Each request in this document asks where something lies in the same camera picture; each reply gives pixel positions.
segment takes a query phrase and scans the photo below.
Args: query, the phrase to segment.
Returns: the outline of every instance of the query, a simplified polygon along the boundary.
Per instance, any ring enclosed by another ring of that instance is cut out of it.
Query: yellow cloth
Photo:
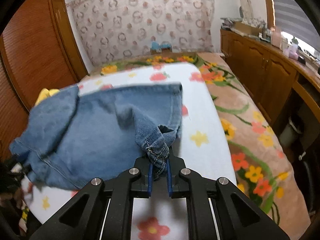
[[[37,106],[42,100],[52,97],[54,94],[58,93],[59,91],[60,91],[59,89],[47,90],[46,88],[43,88],[38,96],[35,106]]]

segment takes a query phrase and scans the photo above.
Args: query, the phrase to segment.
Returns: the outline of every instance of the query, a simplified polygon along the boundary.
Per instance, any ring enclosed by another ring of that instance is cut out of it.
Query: yellow flower print
[[[22,218],[23,220],[27,220],[27,217],[28,217],[27,213],[25,213],[25,212],[23,211],[21,218]]]
[[[262,134],[258,137],[259,141],[262,141],[264,147],[270,147],[273,146],[273,140],[270,135]]]
[[[203,72],[205,72],[206,70],[207,70],[207,69],[206,69],[206,68],[203,68],[203,67],[199,68],[200,73],[203,73]]]
[[[262,168],[261,167],[257,167],[255,168],[253,165],[251,165],[249,167],[249,171],[247,171],[244,176],[247,179],[250,179],[251,182],[253,183],[257,183],[258,179],[262,179],[263,178],[263,174],[261,174]]]
[[[222,82],[224,80],[226,80],[226,78],[223,77],[222,75],[218,75],[216,78],[214,78],[214,81],[216,82]]]
[[[165,62],[167,62],[167,63],[172,63],[172,62],[174,62],[174,59],[173,59],[173,58],[167,58],[167,59],[165,60]]]
[[[241,190],[244,193],[244,185],[242,183],[239,183],[237,187],[239,190]]]
[[[284,195],[283,187],[278,187],[277,192],[276,192],[276,196],[277,196],[278,198],[282,198],[283,195]]]
[[[264,118],[263,118],[262,114],[260,114],[260,112],[258,112],[258,111],[253,111],[253,118],[258,122],[261,122],[261,123],[264,122]]]
[[[221,118],[220,122],[222,124],[222,128],[224,130],[224,134],[226,135],[227,140],[231,140],[235,135],[236,128],[226,119]]]
[[[193,62],[193,61],[194,61],[193,58],[192,58],[192,57],[189,57],[189,56],[182,56],[182,58],[183,58],[184,60],[186,60],[187,62]]]
[[[43,199],[42,199],[42,208],[44,210],[47,210],[47,208],[50,207],[50,204],[48,202],[49,198],[47,196],[45,196]]]
[[[280,180],[285,180],[288,176],[289,176],[289,173],[288,173],[288,172],[282,172],[282,173],[280,173],[277,177],[278,177]]]
[[[203,143],[209,143],[207,134],[201,133],[197,131],[195,134],[193,134],[190,137],[191,141],[194,141],[196,143],[196,146],[200,147]]]
[[[267,127],[266,127],[266,130],[267,130],[267,132],[270,133],[271,135],[274,135],[274,134],[275,134],[275,133],[273,132],[271,126],[267,126]]]
[[[148,227],[148,232],[154,235],[158,233],[158,230],[155,227]]]
[[[105,66],[105,67],[103,67],[101,69],[101,73],[103,75],[114,73],[114,72],[117,72],[117,66],[116,65],[108,65],[108,66]]]
[[[95,84],[98,86],[98,85],[100,85],[102,83],[102,81],[101,80],[97,80],[96,82],[95,82]]]

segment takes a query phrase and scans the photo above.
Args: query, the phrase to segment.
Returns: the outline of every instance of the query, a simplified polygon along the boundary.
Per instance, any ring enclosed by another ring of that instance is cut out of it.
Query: pink patterned curtain
[[[94,66],[150,54],[152,41],[173,52],[212,51],[214,0],[74,0],[69,3]]]

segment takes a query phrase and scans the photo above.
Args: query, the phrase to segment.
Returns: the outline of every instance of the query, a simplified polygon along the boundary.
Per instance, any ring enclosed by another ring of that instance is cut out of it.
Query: cabinet door
[[[245,58],[246,45],[244,43],[243,37],[236,37],[232,35],[230,40],[230,52],[228,65],[233,71],[233,73],[238,77],[240,82],[243,82],[243,64]]]
[[[268,52],[253,43],[248,42],[245,51],[245,61],[243,65],[242,85],[245,87],[250,97],[256,100],[259,88],[263,81],[264,67]]]
[[[42,88],[78,82],[57,30],[52,0],[26,0],[4,29],[0,50],[10,81],[28,110]]]
[[[284,60],[276,55],[270,55],[257,104],[269,124],[273,125],[281,112],[290,94],[296,73],[297,71]]]
[[[84,66],[71,29],[65,0],[52,0],[52,5],[63,47],[78,80],[81,80],[88,74],[88,71]]]
[[[226,59],[229,57],[229,34],[227,31],[221,30],[221,52],[226,56]]]
[[[27,127],[28,112],[7,78],[0,60],[0,162],[11,157],[9,145]]]

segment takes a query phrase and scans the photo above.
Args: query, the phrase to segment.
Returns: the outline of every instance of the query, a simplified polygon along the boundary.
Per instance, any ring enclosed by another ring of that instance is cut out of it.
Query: box
[[[262,33],[262,29],[251,27],[249,25],[243,24],[242,22],[235,22],[233,28],[248,35],[259,36],[259,33]]]

